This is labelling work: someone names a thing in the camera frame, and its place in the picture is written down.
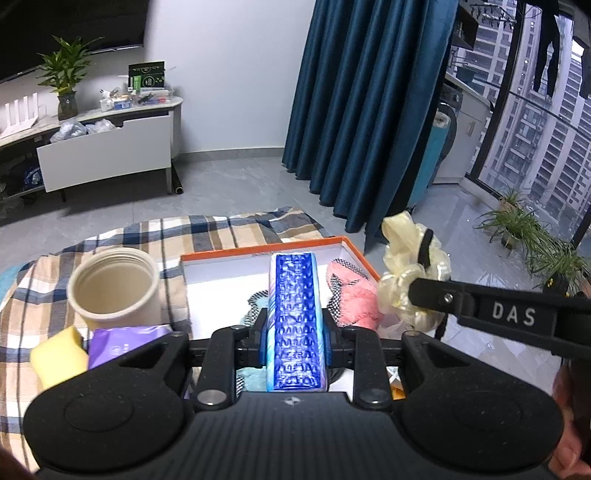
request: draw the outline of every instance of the blue curtain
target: blue curtain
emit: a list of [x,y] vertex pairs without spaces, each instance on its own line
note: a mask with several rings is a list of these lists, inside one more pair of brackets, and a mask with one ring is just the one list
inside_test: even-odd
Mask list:
[[373,237],[423,130],[458,0],[316,0],[283,163]]

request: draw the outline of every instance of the pink cleaning cloth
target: pink cleaning cloth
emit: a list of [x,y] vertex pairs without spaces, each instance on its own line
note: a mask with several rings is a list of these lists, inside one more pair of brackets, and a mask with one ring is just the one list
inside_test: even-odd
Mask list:
[[365,272],[337,258],[326,270],[326,281],[333,294],[327,308],[339,327],[355,325],[377,330],[382,314],[376,286]]

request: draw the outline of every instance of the cup rim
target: cup rim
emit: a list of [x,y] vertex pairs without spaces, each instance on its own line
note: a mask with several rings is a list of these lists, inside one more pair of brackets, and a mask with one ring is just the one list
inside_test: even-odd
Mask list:
[[[153,273],[152,283],[150,284],[150,287],[148,288],[146,293],[138,301],[132,303],[130,306],[124,308],[123,310],[118,310],[117,312],[112,312],[112,313],[94,313],[94,312],[90,312],[89,310],[86,310],[77,302],[76,296],[74,295],[74,285],[76,284],[76,281],[78,280],[80,275],[82,275],[89,268],[92,268],[97,263],[104,261],[106,258],[114,257],[117,255],[124,255],[127,257],[133,257],[137,260],[145,261],[150,266],[150,268],[152,269],[152,273]],[[146,305],[150,301],[152,296],[154,295],[155,291],[157,290],[159,283],[160,283],[160,271],[158,270],[158,265],[156,264],[156,261],[152,258],[152,256],[150,256],[149,254],[147,254],[146,252],[144,252],[143,250],[140,250],[138,248],[114,247],[114,248],[109,248],[109,249],[103,250],[102,252],[92,256],[91,258],[84,261],[83,263],[81,263],[80,265],[78,265],[74,269],[74,273],[70,277],[70,280],[68,281],[68,285],[66,287],[66,296],[67,296],[67,301],[70,303],[70,305],[72,306],[72,308],[75,310],[76,313],[78,313],[82,317],[88,318],[90,320],[106,323],[106,322],[111,322],[111,321],[115,320],[115,318],[113,318],[113,316],[115,314],[117,317],[123,317],[129,313],[132,313],[132,312],[140,309],[144,305]]]

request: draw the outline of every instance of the blue tissue pack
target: blue tissue pack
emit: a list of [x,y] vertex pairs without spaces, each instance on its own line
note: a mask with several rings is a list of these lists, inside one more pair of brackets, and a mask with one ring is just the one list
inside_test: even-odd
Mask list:
[[272,255],[267,313],[267,391],[326,391],[314,254]]

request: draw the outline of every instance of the pink cloth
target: pink cloth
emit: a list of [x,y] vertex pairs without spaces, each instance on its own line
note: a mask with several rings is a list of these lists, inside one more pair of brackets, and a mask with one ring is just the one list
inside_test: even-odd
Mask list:
[[[332,287],[335,275],[342,283],[340,292]],[[332,261],[326,270],[326,280],[337,299],[340,316],[335,321],[339,326],[355,325],[376,330],[382,314],[378,310],[378,297],[375,285],[367,278],[359,275],[336,261]]]

